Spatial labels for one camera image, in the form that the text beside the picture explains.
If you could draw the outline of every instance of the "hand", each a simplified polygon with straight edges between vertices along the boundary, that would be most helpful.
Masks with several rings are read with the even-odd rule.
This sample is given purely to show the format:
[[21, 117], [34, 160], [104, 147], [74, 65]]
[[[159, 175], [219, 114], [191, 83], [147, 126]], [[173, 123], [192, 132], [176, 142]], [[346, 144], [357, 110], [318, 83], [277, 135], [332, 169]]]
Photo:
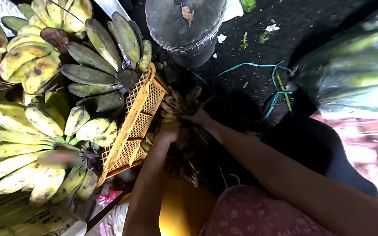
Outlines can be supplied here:
[[154, 142], [166, 142], [168, 144], [176, 142], [179, 136], [179, 122], [170, 122], [163, 126], [160, 132], [155, 136]]

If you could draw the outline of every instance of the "blue string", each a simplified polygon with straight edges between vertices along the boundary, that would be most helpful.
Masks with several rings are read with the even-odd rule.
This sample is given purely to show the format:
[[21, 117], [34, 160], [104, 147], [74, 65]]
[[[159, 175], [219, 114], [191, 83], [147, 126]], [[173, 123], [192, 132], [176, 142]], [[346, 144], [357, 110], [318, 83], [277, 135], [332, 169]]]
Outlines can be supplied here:
[[250, 65], [250, 66], [256, 66], [256, 67], [274, 67], [273, 70], [272, 70], [272, 83], [276, 89], [276, 93], [273, 95], [273, 98], [272, 98], [272, 102], [270, 104], [270, 107], [269, 107], [269, 110], [268, 112], [265, 114], [265, 116], [262, 118], [262, 121], [265, 120], [266, 118], [269, 117], [269, 115], [272, 113], [272, 110], [275, 108], [275, 105], [276, 105], [276, 102], [278, 101], [279, 99], [279, 95], [280, 94], [292, 94], [292, 92], [290, 91], [279, 91], [278, 90], [278, 86], [276, 85], [276, 82], [275, 82], [275, 71], [277, 68], [281, 68], [281, 69], [286, 69], [290, 72], [290, 75], [294, 75], [294, 72], [290, 69], [288, 69], [287, 67], [283, 67], [283, 66], [280, 66], [281, 63], [283, 63], [284, 61], [280, 61], [278, 64], [274, 65], [274, 64], [262, 64], [262, 65], [259, 65], [259, 64], [256, 64], [256, 63], [252, 63], [252, 62], [245, 62], [245, 63], [242, 63], [242, 64], [239, 64], [237, 66], [234, 66], [234, 67], [231, 67], [230, 69], [226, 70], [226, 71], [223, 71], [221, 72], [219, 75], [217, 75], [217, 77], [215, 77], [213, 79], [213, 83], [212, 85], [209, 85], [202, 77], [200, 77], [199, 75], [197, 75], [195, 72], [193, 72], [192, 70], [189, 70], [190, 72], [192, 72], [197, 78], [199, 78], [200, 80], [202, 80], [202, 82], [204, 82], [205, 84], [207, 84], [209, 87], [213, 87], [214, 86], [214, 82], [215, 80], [222, 76], [224, 73], [227, 73], [229, 71], [232, 71], [238, 67], [241, 67], [242, 65]]

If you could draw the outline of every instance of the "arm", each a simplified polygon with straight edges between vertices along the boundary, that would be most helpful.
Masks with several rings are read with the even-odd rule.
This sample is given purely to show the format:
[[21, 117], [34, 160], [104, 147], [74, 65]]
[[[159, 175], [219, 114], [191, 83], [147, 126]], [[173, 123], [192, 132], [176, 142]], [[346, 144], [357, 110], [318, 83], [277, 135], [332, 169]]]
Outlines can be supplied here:
[[319, 175], [291, 158], [236, 132], [200, 110], [184, 117], [202, 125], [272, 195], [291, 202], [340, 235], [378, 235], [378, 200]]
[[124, 236], [160, 236], [161, 173], [170, 143], [177, 139], [178, 126], [162, 129], [135, 182], [123, 228]]

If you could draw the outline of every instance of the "white string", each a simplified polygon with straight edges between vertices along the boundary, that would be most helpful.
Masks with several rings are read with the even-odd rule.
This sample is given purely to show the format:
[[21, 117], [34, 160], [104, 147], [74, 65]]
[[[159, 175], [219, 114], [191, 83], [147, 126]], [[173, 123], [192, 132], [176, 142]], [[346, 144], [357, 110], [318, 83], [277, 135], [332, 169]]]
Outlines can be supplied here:
[[237, 180], [239, 181], [239, 185], [241, 185], [241, 183], [240, 183], [240, 178], [239, 178], [237, 175], [235, 175], [235, 174], [229, 174], [229, 175], [236, 177]]
[[220, 165], [218, 165], [218, 168], [220, 169], [221, 176], [223, 177], [223, 179], [224, 179], [224, 183], [226, 184], [226, 189], [228, 189], [227, 181], [226, 181], [226, 179], [224, 178], [224, 175], [223, 175], [223, 172], [221, 171], [221, 167], [220, 167]]

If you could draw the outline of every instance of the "black bucket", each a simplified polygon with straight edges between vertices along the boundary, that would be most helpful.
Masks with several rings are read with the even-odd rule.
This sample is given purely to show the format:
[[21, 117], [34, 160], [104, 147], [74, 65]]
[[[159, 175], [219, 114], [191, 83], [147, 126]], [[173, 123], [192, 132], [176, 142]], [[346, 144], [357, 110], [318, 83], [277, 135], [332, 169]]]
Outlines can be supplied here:
[[[152, 38], [184, 68], [207, 62], [215, 50], [217, 33], [227, 0], [147, 0], [145, 15]], [[182, 16], [182, 6], [194, 10], [191, 27]]]

